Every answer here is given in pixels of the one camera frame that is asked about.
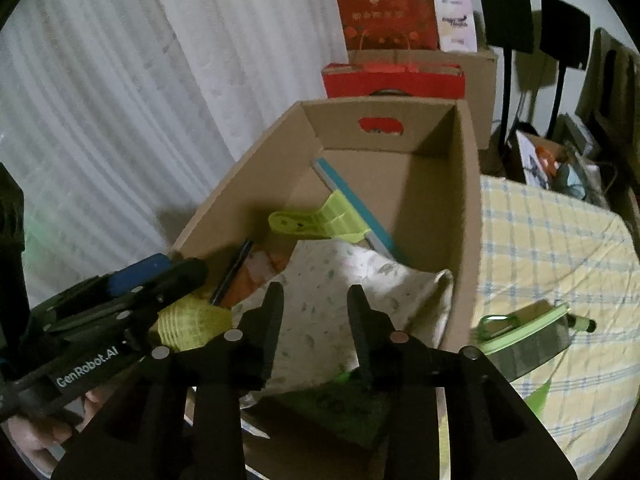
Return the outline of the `person's left hand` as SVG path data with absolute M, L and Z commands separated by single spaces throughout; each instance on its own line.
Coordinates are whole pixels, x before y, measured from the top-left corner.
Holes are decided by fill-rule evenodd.
M 9 435 L 32 466 L 40 474 L 50 478 L 55 467 L 58 466 L 58 459 L 51 453 L 50 448 L 62 445 L 73 437 L 74 431 L 84 430 L 121 384 L 113 380 L 84 393 L 80 397 L 84 418 L 75 427 L 59 418 L 31 420 L 22 415 L 16 415 L 8 421 Z

